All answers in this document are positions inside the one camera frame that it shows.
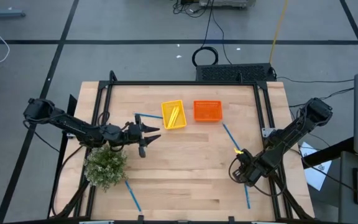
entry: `yellow bin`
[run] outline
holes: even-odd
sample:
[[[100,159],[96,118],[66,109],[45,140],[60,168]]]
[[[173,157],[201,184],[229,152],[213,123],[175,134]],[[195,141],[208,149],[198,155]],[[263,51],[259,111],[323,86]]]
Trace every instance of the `yellow bin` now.
[[[173,123],[173,125],[171,127],[168,127],[172,113],[174,112],[174,109],[176,107],[179,109],[179,111],[177,112],[177,117],[174,119],[175,122]],[[183,109],[182,100],[161,103],[161,109],[165,129],[177,129],[184,128],[186,126],[186,116],[185,110]]]

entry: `wooden table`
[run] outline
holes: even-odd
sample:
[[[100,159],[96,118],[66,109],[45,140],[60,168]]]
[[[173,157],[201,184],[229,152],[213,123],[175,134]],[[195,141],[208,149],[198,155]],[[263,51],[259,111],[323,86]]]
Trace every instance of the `wooden table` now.
[[[91,122],[98,82],[83,82],[75,116]],[[291,122],[283,83],[268,83],[268,92],[277,128]],[[262,99],[264,121],[267,115]],[[253,155],[262,150],[254,91],[251,86],[128,86],[114,85],[108,123],[123,126],[134,121],[134,113],[161,115],[161,102],[183,100],[187,126],[165,130],[161,119],[142,117],[152,127],[160,127],[162,136],[147,148],[147,157],[140,158],[137,145],[124,147],[128,155],[126,173],[129,184],[143,210],[145,220],[236,221],[274,220],[272,200],[249,188],[251,209],[247,209],[244,186],[228,176],[228,167],[236,153],[221,123],[196,123],[193,119],[194,100],[221,100],[223,121],[240,147]],[[78,141],[68,142],[65,158]],[[62,171],[55,199],[57,212],[71,199],[78,188],[85,148],[71,158]],[[305,211],[314,216],[301,158],[288,151],[284,158],[289,191]],[[269,182],[261,178],[257,185],[269,191]],[[81,214],[85,214],[88,191],[83,196]],[[281,214],[285,216],[282,198]],[[106,193],[96,189],[92,220],[136,220],[139,212],[124,182]]]

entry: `orange bin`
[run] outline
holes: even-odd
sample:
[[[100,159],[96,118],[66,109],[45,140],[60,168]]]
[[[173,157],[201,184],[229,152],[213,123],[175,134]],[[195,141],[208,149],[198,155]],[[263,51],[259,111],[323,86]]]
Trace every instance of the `orange bin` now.
[[[216,122],[223,118],[220,101],[195,100],[193,111],[196,121]]]

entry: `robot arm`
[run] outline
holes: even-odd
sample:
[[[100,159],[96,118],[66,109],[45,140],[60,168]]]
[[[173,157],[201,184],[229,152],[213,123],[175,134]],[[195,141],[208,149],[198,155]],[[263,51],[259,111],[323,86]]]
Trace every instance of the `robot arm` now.
[[[272,131],[265,138],[266,150],[255,157],[246,149],[237,155],[241,165],[232,173],[235,180],[252,187],[261,176],[275,174],[284,153],[316,126],[324,126],[333,115],[331,110],[332,108],[320,99],[310,99],[300,109],[300,116],[296,120],[284,129]]]
[[[144,147],[161,135],[143,137],[142,133],[158,131],[159,128],[148,127],[135,115],[135,123],[127,122],[123,128],[112,124],[95,126],[66,114],[56,108],[54,103],[43,99],[30,99],[24,111],[24,118],[30,124],[50,123],[76,136],[82,146],[101,147],[107,142],[111,147],[139,143],[139,155],[145,157]]]

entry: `yellow object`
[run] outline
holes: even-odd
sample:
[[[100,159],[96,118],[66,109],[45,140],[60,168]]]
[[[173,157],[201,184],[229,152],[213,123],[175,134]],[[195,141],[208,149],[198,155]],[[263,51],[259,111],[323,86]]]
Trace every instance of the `yellow object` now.
[[[169,119],[168,128],[172,128],[175,124],[179,114],[179,106],[174,107],[171,118]]]
[[[234,152],[236,152],[237,154],[243,154],[243,152],[241,152],[241,151],[238,150],[237,148],[234,148]]]
[[[285,0],[285,2],[284,2],[284,8],[283,8],[283,11],[281,12],[281,17],[280,17],[280,20],[278,21],[277,28],[276,28],[276,32],[274,33],[274,39],[273,39],[272,49],[270,50],[270,57],[269,57],[269,59],[268,59],[268,62],[269,62],[270,64],[272,64],[272,58],[273,58],[274,47],[275,47],[275,45],[276,45],[276,39],[277,39],[277,36],[278,36],[278,32],[279,32],[279,30],[280,30],[281,22],[283,22],[284,15],[285,15],[285,11],[287,10],[287,6],[288,6],[288,0]]]
[[[187,125],[182,100],[161,103],[161,109],[165,129],[184,128]]]

